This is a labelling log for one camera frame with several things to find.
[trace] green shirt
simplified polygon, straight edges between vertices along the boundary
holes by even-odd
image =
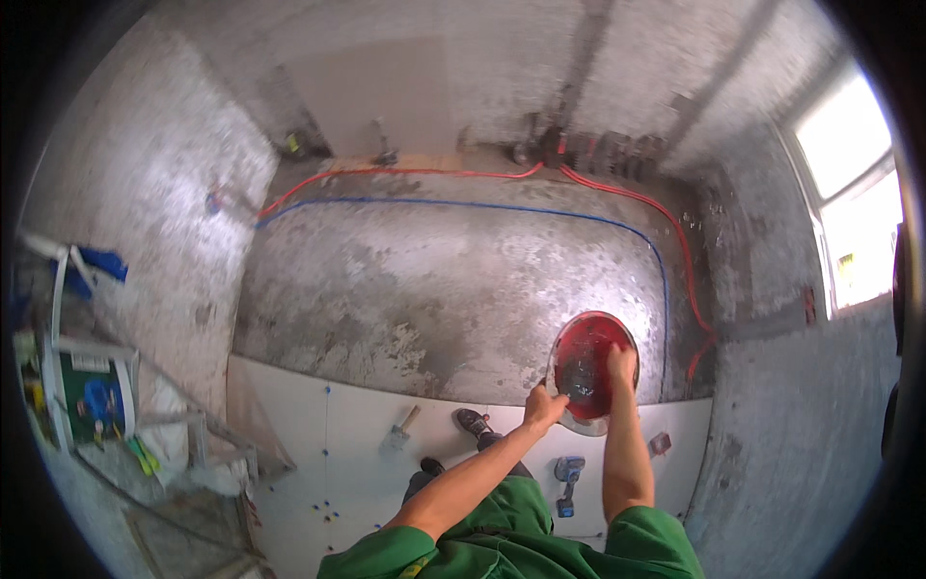
[[[508,476],[436,545],[414,527],[384,529],[325,557],[319,579],[704,577],[682,525],[661,510],[615,517],[604,553],[552,531],[540,485]]]

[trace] white tile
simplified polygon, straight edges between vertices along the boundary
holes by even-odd
[[[454,411],[468,406],[488,412],[490,424],[502,434],[517,427],[524,414],[520,407],[462,405],[330,383],[250,360],[244,368],[298,467],[274,485],[274,492],[257,492],[264,525],[258,544],[283,578],[311,575],[327,546],[345,550],[374,532],[376,524],[388,522],[421,458],[432,456],[451,468],[472,456],[475,441],[456,426]],[[331,388],[328,395],[326,386]],[[399,451],[383,453],[382,441],[393,424],[401,423],[416,404],[421,413],[408,429],[408,441]],[[647,442],[662,431],[671,439],[669,452],[653,459],[653,470],[657,507],[673,515],[687,510],[695,490],[710,410],[710,399],[639,409]],[[582,542],[595,548],[604,541],[596,534],[607,532],[601,506],[604,445],[605,437],[582,436],[557,424],[523,460],[554,515],[555,534],[583,537]],[[327,459],[321,453],[325,448]],[[585,456],[586,464],[573,497],[576,516],[559,519],[555,502],[564,483],[554,477],[553,465],[568,455]],[[331,521],[324,522],[325,516]]]

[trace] window frame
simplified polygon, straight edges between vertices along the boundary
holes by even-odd
[[[781,120],[773,123],[775,132],[779,141],[784,148],[785,154],[791,163],[792,170],[797,179],[798,188],[804,197],[807,205],[807,211],[813,224],[814,238],[817,242],[817,250],[820,255],[820,268],[823,278],[823,290],[826,295],[826,314],[828,320],[841,318],[858,311],[859,308],[867,309],[867,304],[882,300],[885,296],[890,296],[890,291],[886,294],[875,296],[872,299],[858,302],[850,306],[839,308],[836,301],[836,280],[833,273],[833,257],[830,255],[830,249],[826,242],[826,231],[823,228],[822,210],[832,203],[838,203],[840,200],[846,200],[868,191],[872,185],[880,179],[890,175],[896,170],[894,150],[889,148],[881,157],[878,158],[871,166],[863,170],[855,179],[842,189],[828,198],[820,194],[817,182],[814,179],[813,171],[807,162],[804,154],[804,147],[801,146],[797,138],[797,129],[801,122],[811,114],[820,103],[832,95],[835,90],[847,82],[851,75],[861,69],[859,63],[847,53],[842,53],[833,63],[823,71],[817,80],[806,90],[806,92],[794,103],[789,112]]]

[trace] paint bucket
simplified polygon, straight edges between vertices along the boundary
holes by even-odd
[[[569,394],[569,405],[559,421],[586,436],[607,433],[611,381],[607,354],[611,344],[636,349],[633,336],[616,317],[604,311],[585,311],[560,330],[550,351],[546,389],[551,395]],[[640,379],[637,366],[633,388]]]

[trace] cordless drill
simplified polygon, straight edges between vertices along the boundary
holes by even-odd
[[[579,473],[584,468],[585,457],[559,457],[556,466],[553,467],[553,474],[557,480],[566,483],[566,491],[557,499],[557,517],[560,519],[575,514],[572,492],[575,490],[576,481],[579,480]]]

